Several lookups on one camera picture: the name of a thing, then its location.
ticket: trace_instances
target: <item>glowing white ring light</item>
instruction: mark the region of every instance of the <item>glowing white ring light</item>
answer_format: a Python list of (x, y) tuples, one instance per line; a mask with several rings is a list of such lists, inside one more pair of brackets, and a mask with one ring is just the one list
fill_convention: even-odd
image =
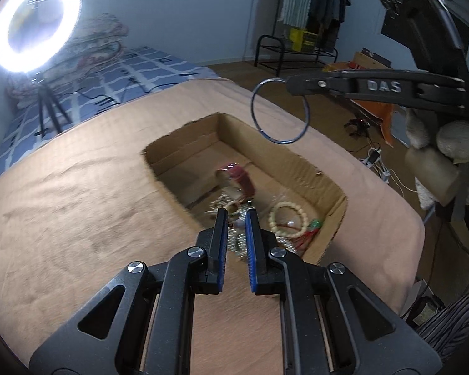
[(63, 19), (53, 36), (32, 49), (17, 53), (9, 44), (9, 27), (24, 1), (9, 0), (0, 13), (0, 65), (11, 72), (29, 72), (44, 65), (68, 41), (80, 13), (81, 0), (61, 0)]

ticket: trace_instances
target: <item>beige tablecloth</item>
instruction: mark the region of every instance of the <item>beige tablecloth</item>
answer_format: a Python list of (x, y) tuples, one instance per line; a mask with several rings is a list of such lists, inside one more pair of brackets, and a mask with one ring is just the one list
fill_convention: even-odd
[[(227, 80), (185, 82), (76, 126), (0, 177), (0, 333), (23, 362), (127, 263), (161, 263), (195, 242), (199, 227), (179, 222), (141, 151), (214, 112), (252, 125), (249, 98)], [(258, 108), (271, 134), (302, 128), (266, 100)], [(290, 148), (348, 196), (325, 262), (343, 262), (400, 309), (423, 246), (418, 215), (318, 131)], [(281, 371), (278, 301), (253, 296), (246, 266), (231, 255), (224, 293), (197, 298), (193, 344), (193, 374)]]

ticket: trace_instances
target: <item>screw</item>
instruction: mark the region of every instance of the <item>screw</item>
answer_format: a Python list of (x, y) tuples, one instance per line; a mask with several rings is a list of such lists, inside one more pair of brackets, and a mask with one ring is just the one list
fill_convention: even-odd
[(191, 258), (201, 257), (203, 255), (203, 249), (200, 248), (200, 247), (192, 247), (192, 248), (188, 249), (188, 255)]
[(127, 269), (129, 270), (130, 273), (140, 273), (144, 269), (144, 264), (139, 261), (131, 262), (128, 265)]
[(286, 249), (284, 248), (273, 248), (270, 252), (275, 258), (283, 258), (286, 255)]
[(342, 275), (345, 272), (345, 266), (340, 262), (334, 262), (330, 265), (330, 272), (335, 275)]

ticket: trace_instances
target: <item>tripod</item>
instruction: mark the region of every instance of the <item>tripod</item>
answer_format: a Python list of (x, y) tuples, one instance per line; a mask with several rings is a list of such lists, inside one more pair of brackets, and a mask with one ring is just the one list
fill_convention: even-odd
[(54, 124), (55, 130), (58, 132), (58, 134), (61, 134), (63, 129), (59, 124), (59, 120), (55, 114), (54, 107), (57, 107), (57, 109), (61, 112), (68, 124), (71, 124), (71, 118), (59, 103), (59, 99), (56, 97), (53, 90), (45, 83), (43, 79), (37, 78), (33, 82), (36, 83), (38, 89), (38, 118), (40, 121), (40, 131), (37, 132), (35, 135), (41, 135), (42, 138), (45, 136), (46, 129), (43, 125), (44, 106), (47, 109), (47, 113), (49, 114), (52, 123)]

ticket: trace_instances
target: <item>stack of folded blankets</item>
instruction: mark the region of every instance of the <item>stack of folded blankets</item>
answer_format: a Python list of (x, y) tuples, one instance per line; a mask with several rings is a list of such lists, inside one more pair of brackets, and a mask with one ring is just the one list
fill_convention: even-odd
[[(42, 72), (53, 90), (61, 89), (117, 62), (124, 52), (122, 37), (128, 33), (128, 27), (111, 14), (81, 20), (66, 45), (35, 73)], [(37, 100), (31, 78), (24, 73), (10, 74), (8, 93), (19, 100), (20, 109)]]

